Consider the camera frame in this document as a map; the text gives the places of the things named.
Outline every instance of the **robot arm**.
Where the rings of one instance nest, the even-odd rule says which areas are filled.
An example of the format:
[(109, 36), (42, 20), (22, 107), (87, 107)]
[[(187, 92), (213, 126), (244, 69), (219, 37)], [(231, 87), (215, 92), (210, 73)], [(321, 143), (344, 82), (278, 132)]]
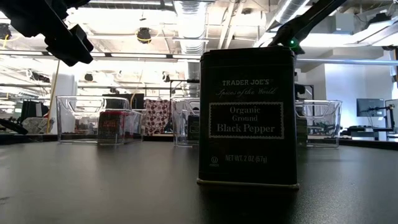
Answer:
[(282, 25), (272, 42), (268, 45), (282, 44), (290, 47), (296, 54), (304, 54), (300, 47), (301, 41), (307, 38), (311, 30), (346, 0), (319, 0), (303, 15), (296, 17)]
[(51, 54), (74, 66), (77, 62), (90, 63), (93, 45), (86, 33), (76, 25), (68, 30), (65, 23), (67, 9), (87, 4), (90, 0), (1, 0), (0, 11), (11, 25), (25, 37), (45, 36)]

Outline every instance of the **clear plastic bin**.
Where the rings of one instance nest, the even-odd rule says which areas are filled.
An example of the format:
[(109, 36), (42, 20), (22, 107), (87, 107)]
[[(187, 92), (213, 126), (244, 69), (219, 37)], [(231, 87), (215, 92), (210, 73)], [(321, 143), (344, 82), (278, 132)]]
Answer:
[(199, 144), (199, 108), (199, 98), (172, 99), (174, 144), (177, 146)]
[(341, 101), (296, 101), (297, 144), (300, 147), (338, 147)]
[(183, 83), (181, 84), (181, 90), (184, 97), (198, 98), (200, 96), (199, 83)]
[(144, 110), (132, 110), (125, 98), (57, 96), (58, 141), (124, 144), (141, 141)]

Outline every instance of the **fluorescent light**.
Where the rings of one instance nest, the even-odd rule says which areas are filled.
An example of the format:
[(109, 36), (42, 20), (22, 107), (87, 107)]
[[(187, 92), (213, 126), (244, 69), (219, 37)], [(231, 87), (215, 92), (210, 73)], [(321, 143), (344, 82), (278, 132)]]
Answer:
[(173, 37), (172, 39), (174, 42), (175, 41), (180, 41), (180, 42), (204, 42), (208, 43), (208, 39), (195, 39), (195, 38), (180, 38), (180, 37)]
[(2, 55), (43, 55), (42, 52), (31, 52), (21, 50), (0, 50)]
[(166, 58), (162, 54), (112, 54), (112, 57), (135, 57), (135, 58)]
[(105, 53), (92, 52), (90, 54), (93, 57), (105, 57)]
[(200, 59), (201, 55), (173, 55), (173, 58), (179, 59)]
[(12, 105), (0, 105), (0, 109), (14, 109), (15, 106)]
[(0, 22), (1, 22), (1, 23), (10, 24), (10, 23), (11, 23), (11, 20), (10, 20), (10, 19), (3, 19), (3, 18), (0, 18)]
[(15, 102), (12, 102), (12, 101), (0, 101), (0, 105), (15, 105)]
[(112, 3), (112, 4), (144, 4), (144, 5), (156, 5), (159, 6), (160, 2), (147, 2), (147, 1), (100, 1), (94, 0), (91, 3)]

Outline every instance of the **ceiling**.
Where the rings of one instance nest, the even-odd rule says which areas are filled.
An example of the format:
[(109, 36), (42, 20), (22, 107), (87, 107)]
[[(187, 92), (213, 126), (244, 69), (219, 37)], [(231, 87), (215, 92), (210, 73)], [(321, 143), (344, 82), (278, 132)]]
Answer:
[[(229, 49), (250, 48), (257, 40), (266, 33), (267, 14), (276, 10), (278, 0), (246, 0), (243, 4), (244, 14), (233, 14), (231, 18), (231, 26), (234, 25), (234, 36), (229, 45)], [(309, 1), (309, 8), (315, 1)], [(208, 40), (206, 51), (218, 48), (220, 36), (223, 30), (224, 21), (226, 20), (227, 8), (231, 4), (229, 0), (217, 0), (207, 7), (206, 13), (206, 34)], [(344, 3), (339, 12), (354, 13), (366, 12), (374, 9), (392, 6), (392, 1), (354, 1), (350, 0)], [(69, 16), (65, 20), (68, 27), (79, 24), (85, 30), (89, 40), (95, 46), (94, 52), (129, 52), (129, 53), (145, 53), (145, 54), (181, 54), (180, 42), (176, 41), (179, 37), (178, 17), (173, 11), (157, 11), (147, 9), (133, 9), (132, 6), (124, 4), (120, 9), (96, 8), (91, 6), (81, 7), (79, 9), (69, 9)], [(0, 23), (7, 22), (4, 14), (0, 13)], [(148, 27), (152, 36), (149, 44), (142, 44), (138, 41), (136, 32), (140, 27)], [(47, 47), (44, 44), (44, 37), (26, 38), (21, 36), (15, 29), (11, 27), (12, 38), (4, 44), (3, 50), (33, 50), (45, 51)], [(306, 54), (303, 57), (317, 58), (328, 55), (329, 52), (339, 49), (333, 45), (325, 45), (323, 47), (303, 47)], [(380, 47), (356, 47), (355, 49), (343, 48), (339, 51), (337, 57), (345, 58), (342, 53), (349, 52), (347, 57), (353, 57), (352, 52), (358, 51), (358, 57), (363, 57), (364, 50), (382, 52)], [(52, 74), (56, 71), (57, 61), (55, 59), (43, 58), (21, 58), (21, 57), (1, 57), (2, 65), (0, 65), (0, 78), (3, 83), (41, 83), (40, 81), (31, 80), (27, 76), (28, 70), (33, 70), (46, 77), (52, 79)], [(300, 63), (300, 67), (306, 67), (308, 64)], [(162, 81), (164, 72), (170, 74), (171, 78), (184, 78), (186, 72), (186, 62), (174, 61), (170, 62), (151, 62), (143, 60), (138, 62), (117, 61), (117, 60), (95, 60), (89, 65), (78, 64), (74, 68), (75, 75), (78, 76), (82, 85), (120, 85), (132, 86), (125, 84), (126, 82), (145, 82), (157, 83), (157, 86), (168, 86), (168, 83)], [(106, 77), (111, 75), (113, 82), (86, 82), (85, 74), (100, 74), (98, 76)], [(49, 89), (31, 88), (25, 91), (36, 92), (38, 95), (48, 96)], [(82, 94), (100, 94), (109, 90), (85, 90)], [(154, 95), (161, 94), (160, 91), (152, 91)]]

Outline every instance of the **desk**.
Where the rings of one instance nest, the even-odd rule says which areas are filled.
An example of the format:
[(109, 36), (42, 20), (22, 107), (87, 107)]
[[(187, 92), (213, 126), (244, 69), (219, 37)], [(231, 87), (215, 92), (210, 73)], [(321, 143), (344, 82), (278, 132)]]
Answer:
[(198, 151), (0, 146), (0, 223), (396, 223), (398, 152), (298, 152), (299, 191), (196, 184)]

